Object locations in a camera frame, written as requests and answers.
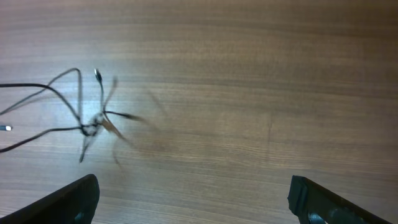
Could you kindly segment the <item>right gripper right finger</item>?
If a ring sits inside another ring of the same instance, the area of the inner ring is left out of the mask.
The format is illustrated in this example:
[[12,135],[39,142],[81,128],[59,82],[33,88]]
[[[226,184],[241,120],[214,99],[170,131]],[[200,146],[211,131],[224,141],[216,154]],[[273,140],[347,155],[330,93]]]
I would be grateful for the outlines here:
[[389,224],[314,181],[298,175],[292,177],[287,199],[289,210],[298,217],[301,224]]

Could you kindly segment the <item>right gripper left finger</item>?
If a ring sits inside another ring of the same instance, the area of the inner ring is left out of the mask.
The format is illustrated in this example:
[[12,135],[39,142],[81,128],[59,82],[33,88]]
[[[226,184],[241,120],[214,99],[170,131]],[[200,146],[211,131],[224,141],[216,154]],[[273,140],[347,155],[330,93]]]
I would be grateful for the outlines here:
[[100,199],[98,179],[88,174],[1,218],[1,224],[90,224]]

